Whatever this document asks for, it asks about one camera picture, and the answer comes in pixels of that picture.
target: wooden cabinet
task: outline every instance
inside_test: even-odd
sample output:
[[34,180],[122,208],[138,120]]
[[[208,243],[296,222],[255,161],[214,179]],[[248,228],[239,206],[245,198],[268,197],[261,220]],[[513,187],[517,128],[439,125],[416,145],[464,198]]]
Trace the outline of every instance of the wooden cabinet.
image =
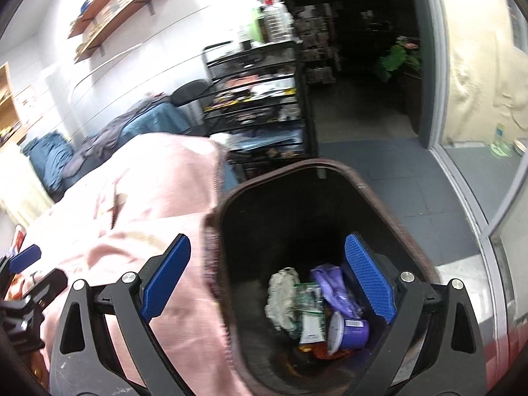
[[27,130],[20,124],[12,90],[9,66],[6,63],[0,67],[0,131],[3,132],[6,128],[15,128],[16,130],[2,136],[6,140],[0,144],[0,150],[4,144],[10,141],[21,143],[27,134]]

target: black metal shelf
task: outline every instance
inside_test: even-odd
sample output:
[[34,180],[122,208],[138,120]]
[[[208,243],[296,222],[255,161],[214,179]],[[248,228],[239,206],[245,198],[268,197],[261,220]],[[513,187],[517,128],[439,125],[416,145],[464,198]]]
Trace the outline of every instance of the black metal shelf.
[[[289,140],[295,141],[294,143],[285,141],[278,144],[260,146],[248,151],[241,149],[231,151],[230,161],[233,164],[242,166],[244,170],[259,167],[261,170],[266,171],[267,164],[269,164],[269,170],[272,170],[277,166],[316,157],[317,143],[315,127],[313,124],[312,107],[307,96],[307,86],[305,76],[303,75],[303,62],[300,55],[301,49],[299,43],[293,40],[268,43],[249,50],[226,55],[210,62],[207,61],[207,52],[209,50],[217,49],[226,44],[228,43],[208,46],[204,50],[204,65],[217,89],[200,96],[200,99],[219,96],[220,94],[226,94],[236,90],[242,91],[244,88],[250,88],[262,83],[287,79],[294,79],[295,84],[292,85],[290,90],[294,90],[295,93],[264,96],[254,100],[240,99],[238,102],[233,99],[231,103],[226,101],[228,105],[219,105],[213,109],[206,108],[204,109],[203,122],[208,135],[219,132],[251,133],[254,130],[268,127],[270,129],[276,128],[277,130],[292,127],[301,131],[300,138],[302,138],[302,141],[300,142],[294,138],[293,140]],[[291,74],[277,75],[277,71],[285,66],[293,66],[294,72]],[[257,79],[242,85],[225,87],[224,81],[226,79],[243,78],[251,76],[252,73],[258,75],[266,73],[274,76],[267,79]],[[295,105],[299,108],[298,118],[279,120],[281,108],[287,105]],[[255,135],[256,138],[258,137],[258,133],[253,132],[251,133],[252,135]]]

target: trash can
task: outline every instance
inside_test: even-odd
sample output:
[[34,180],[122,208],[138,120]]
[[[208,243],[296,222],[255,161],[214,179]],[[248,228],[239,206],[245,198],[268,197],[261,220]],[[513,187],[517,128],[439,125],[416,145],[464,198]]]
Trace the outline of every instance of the trash can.
[[[331,160],[302,161],[243,183],[208,225],[212,287],[234,366],[255,395],[343,394],[368,365],[387,326],[366,312],[371,335],[361,352],[334,361],[292,358],[296,342],[265,315],[272,274],[293,267],[301,281],[309,281],[314,266],[340,266],[345,239],[356,232],[398,271],[438,282],[432,263],[373,190],[354,170]],[[425,326],[419,324],[415,340]]]

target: wooden wall shelf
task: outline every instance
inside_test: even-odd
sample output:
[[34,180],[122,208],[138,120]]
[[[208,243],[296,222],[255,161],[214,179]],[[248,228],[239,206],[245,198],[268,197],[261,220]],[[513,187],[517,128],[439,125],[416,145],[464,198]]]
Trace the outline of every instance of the wooden wall shelf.
[[90,22],[96,17],[96,15],[106,6],[110,0],[93,0],[88,8],[80,15],[72,26],[70,35],[68,38],[78,36],[84,33]]
[[[0,99],[0,131],[9,126],[15,126],[20,121],[17,109],[15,108],[13,89],[9,77],[9,66],[7,63],[0,67],[0,91],[3,94]],[[27,129],[23,126],[11,133],[11,137],[6,141],[7,143],[15,142],[20,144],[27,134]]]
[[93,55],[96,49],[112,35],[128,18],[136,13],[145,4],[152,0],[130,0],[126,6],[117,11],[95,34],[84,44],[82,51],[75,58],[75,63],[88,59]]

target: potted plant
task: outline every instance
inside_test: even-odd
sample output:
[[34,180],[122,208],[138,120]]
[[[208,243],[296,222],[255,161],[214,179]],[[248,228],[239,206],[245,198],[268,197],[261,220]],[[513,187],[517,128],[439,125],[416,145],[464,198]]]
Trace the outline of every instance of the potted plant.
[[422,110],[422,57],[419,39],[398,37],[389,55],[378,59],[375,71],[384,83],[398,75],[412,129],[418,134]]

